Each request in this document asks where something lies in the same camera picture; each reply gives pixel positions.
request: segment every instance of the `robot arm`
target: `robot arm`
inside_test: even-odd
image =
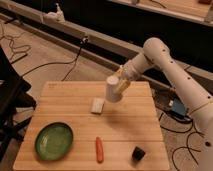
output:
[[[165,74],[177,95],[188,108],[189,115],[205,134],[199,171],[212,170],[213,163],[213,97],[171,58],[169,48],[158,38],[144,43],[143,51],[129,60],[119,77],[107,79],[106,99],[119,101],[129,82],[137,80],[146,70],[158,67]]]

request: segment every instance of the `orange carrot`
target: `orange carrot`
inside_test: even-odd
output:
[[[97,162],[102,163],[104,161],[104,151],[103,151],[103,145],[100,137],[96,137],[96,157]]]

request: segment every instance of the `wire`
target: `wire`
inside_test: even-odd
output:
[[[165,112],[161,113],[161,115],[160,115],[160,117],[159,117],[159,121],[163,118],[163,116],[164,116],[165,114],[166,114]],[[176,130],[173,130],[173,129],[164,127],[164,126],[162,126],[162,125],[160,125],[160,127],[161,127],[162,129],[164,129],[164,130],[166,130],[166,131],[169,131],[169,132],[172,132],[172,133],[185,134],[185,133],[191,131],[192,128],[193,128],[193,122],[190,122],[190,123],[191,123],[191,126],[190,126],[187,130],[184,130],[184,131],[176,131]]]
[[[175,169],[177,170],[177,171],[180,171],[180,169],[177,167],[177,165],[176,165],[176,162],[175,162],[175,153],[177,152],[177,151],[179,151],[180,149],[187,149],[187,150],[192,150],[192,151],[195,151],[195,152],[201,152],[200,150],[197,150],[197,149],[194,149],[194,148],[191,148],[191,147],[185,147],[185,146],[181,146],[181,147],[178,147],[178,148],[176,148],[173,152],[172,152],[172,163],[173,163],[173,165],[174,165],[174,167],[175,167]]]
[[[44,66],[48,66],[48,65],[64,65],[64,64],[69,65],[69,64],[73,64],[74,63],[74,66],[68,71],[68,73],[62,79],[64,81],[66,79],[66,77],[69,75],[69,73],[75,68],[77,60],[78,60],[79,55],[81,53],[81,50],[83,48],[83,45],[85,45],[86,43],[87,43],[87,41],[81,41],[79,51],[78,51],[76,57],[73,60],[71,60],[69,62],[48,62],[48,63],[42,64],[42,65],[39,65],[39,66],[37,66],[35,68],[30,69],[29,71],[27,71],[26,73],[22,74],[21,76],[24,77],[24,76],[30,74],[31,72],[33,72],[33,71],[35,71],[35,70],[37,70],[39,68],[42,68]]]
[[[11,61],[17,54],[22,54],[23,56],[26,56],[27,52],[31,49],[30,45],[15,46],[15,39],[19,39],[25,32],[21,33],[18,36],[6,35],[2,22],[0,22],[0,24],[1,24],[1,32],[2,32],[2,35],[0,36],[0,41],[3,39],[8,40],[9,48],[12,52],[12,56],[9,58],[9,60]]]
[[[162,126],[162,125],[160,125],[160,127],[161,127],[162,129],[164,129],[164,130],[166,130],[166,131],[169,131],[169,132],[172,132],[172,133],[185,134],[185,133],[187,133],[187,132],[189,132],[189,131],[192,130],[193,124],[191,124],[191,126],[190,126],[187,130],[185,130],[185,131],[176,131],[176,130],[172,130],[172,129],[166,128],[166,127],[164,127],[164,126]]]
[[[195,158],[195,156],[192,154],[191,150],[190,150],[190,147],[189,147],[189,138],[194,135],[194,134],[199,134],[198,132],[191,132],[187,138],[186,138],[186,147],[188,148],[188,151],[189,151],[189,154],[191,155],[191,157],[193,158],[193,160],[195,161],[195,163],[198,165],[198,161],[197,159]]]
[[[176,153],[178,150],[180,150],[180,149],[187,149],[188,152],[189,152],[189,154],[190,154],[190,156],[191,156],[192,159],[194,160],[194,162],[198,165],[198,161],[197,161],[197,159],[195,158],[195,156],[193,155],[192,151],[194,151],[194,152],[201,152],[201,150],[192,148],[192,147],[190,147],[190,145],[189,145],[189,139],[190,139],[190,137],[191,137],[192,135],[194,135],[194,134],[198,134],[198,135],[200,135],[200,136],[203,138],[203,134],[202,134],[202,133],[197,132],[197,131],[191,132],[189,135],[187,135],[187,138],[186,138],[186,146],[178,147],[178,148],[176,148],[176,149],[172,152],[172,162],[173,162],[173,165],[174,165],[174,167],[175,167],[176,170],[180,170],[180,169],[178,169],[178,167],[177,167],[177,165],[176,165],[176,163],[175,163],[174,155],[175,155],[175,153]]]
[[[77,64],[77,61],[78,61],[78,58],[79,58],[79,55],[81,54],[81,50],[82,50],[83,45],[84,45],[84,44],[82,43],[81,46],[80,46],[80,48],[79,48],[79,51],[78,51],[78,53],[77,53],[77,55],[76,55],[76,58],[75,58],[75,62],[74,62],[73,67],[67,72],[67,74],[64,76],[64,78],[63,78],[61,81],[65,81],[66,78],[67,78],[67,76],[75,69],[76,64]]]
[[[155,0],[149,0],[149,1],[160,5],[164,9],[167,9],[165,5],[163,5],[162,3],[158,2],[158,1],[155,1]]]

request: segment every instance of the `white block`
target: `white block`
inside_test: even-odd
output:
[[[104,99],[102,98],[94,98],[91,108],[91,113],[101,114],[104,106]]]

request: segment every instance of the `green bowl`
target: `green bowl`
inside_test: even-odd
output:
[[[59,160],[69,151],[72,142],[72,129],[65,123],[55,122],[39,132],[35,151],[42,160]]]

